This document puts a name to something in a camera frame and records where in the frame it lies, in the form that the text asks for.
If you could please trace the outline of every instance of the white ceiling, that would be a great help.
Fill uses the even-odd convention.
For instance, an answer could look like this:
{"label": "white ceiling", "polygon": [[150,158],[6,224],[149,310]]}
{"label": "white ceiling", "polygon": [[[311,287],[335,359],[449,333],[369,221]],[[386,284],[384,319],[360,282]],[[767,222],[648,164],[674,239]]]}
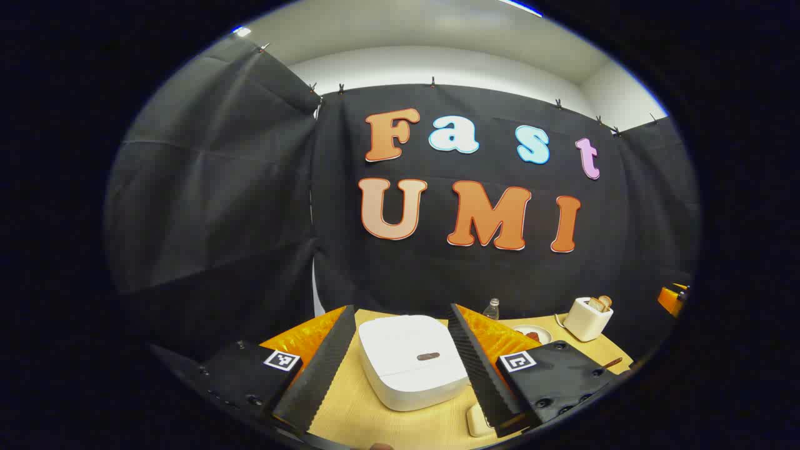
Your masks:
{"label": "white ceiling", "polygon": [[609,58],[555,23],[498,0],[298,0],[246,25],[287,66],[348,50],[443,46],[546,70],[580,85]]}

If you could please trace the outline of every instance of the white container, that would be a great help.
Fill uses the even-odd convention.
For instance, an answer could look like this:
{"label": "white container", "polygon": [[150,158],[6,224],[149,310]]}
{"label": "white container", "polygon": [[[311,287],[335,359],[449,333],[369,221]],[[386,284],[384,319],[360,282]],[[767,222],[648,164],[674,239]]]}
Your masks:
{"label": "white container", "polygon": [[[427,315],[397,315],[358,327],[361,363],[387,408],[414,411],[453,399],[468,384],[450,333]],[[431,359],[418,356],[438,353]]]}
{"label": "white container", "polygon": [[582,342],[597,339],[614,314],[613,309],[606,312],[597,311],[587,304],[588,301],[589,297],[575,299],[570,314],[564,320],[564,327]]}

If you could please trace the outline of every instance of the plate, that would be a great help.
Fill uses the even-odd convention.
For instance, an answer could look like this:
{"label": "plate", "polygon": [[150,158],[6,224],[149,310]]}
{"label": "plate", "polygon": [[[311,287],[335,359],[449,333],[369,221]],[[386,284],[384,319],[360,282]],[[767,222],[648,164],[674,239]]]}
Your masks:
{"label": "plate", "polygon": [[553,341],[553,336],[550,335],[550,332],[542,327],[537,327],[536,325],[517,325],[514,327],[514,330],[521,331],[522,334],[527,334],[530,332],[537,333],[539,335],[539,342],[544,344],[549,344]]}

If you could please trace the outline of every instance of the white wall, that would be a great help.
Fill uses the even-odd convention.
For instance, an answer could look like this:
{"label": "white wall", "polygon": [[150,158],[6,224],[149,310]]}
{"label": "white wall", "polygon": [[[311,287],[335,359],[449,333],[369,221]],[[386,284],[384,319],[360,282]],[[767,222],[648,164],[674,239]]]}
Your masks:
{"label": "white wall", "polygon": [[610,61],[581,84],[581,91],[602,122],[620,131],[666,117],[658,101],[616,62]]}
{"label": "white wall", "polygon": [[391,46],[329,54],[289,66],[300,79],[317,83],[317,94],[390,84],[430,83],[482,87],[524,95],[594,118],[581,90],[550,72],[485,53],[431,46]]}

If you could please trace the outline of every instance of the wooden table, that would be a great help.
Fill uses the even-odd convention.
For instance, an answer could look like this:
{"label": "wooden table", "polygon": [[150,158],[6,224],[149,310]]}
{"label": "wooden table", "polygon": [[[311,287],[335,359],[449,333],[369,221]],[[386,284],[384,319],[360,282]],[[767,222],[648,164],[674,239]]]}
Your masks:
{"label": "wooden table", "polygon": [[[389,316],[392,315],[362,309],[356,312],[355,322],[359,327],[368,320]],[[559,315],[562,323],[564,317],[566,314]],[[447,325],[447,320],[440,321]],[[604,335],[587,343],[578,341],[567,330],[560,328],[552,315],[500,322],[510,327],[530,324],[545,328],[553,340],[566,341],[598,364],[622,357],[621,363],[609,369],[616,374],[628,370],[633,362]],[[466,424],[466,412],[478,401],[471,386],[467,386],[454,399],[428,408],[412,412],[390,410],[375,395],[364,375],[358,356],[360,346],[356,331],[309,433],[365,450],[376,442],[389,444],[394,450],[465,450],[485,447],[520,434],[517,432],[501,439],[494,434],[472,437]]]}

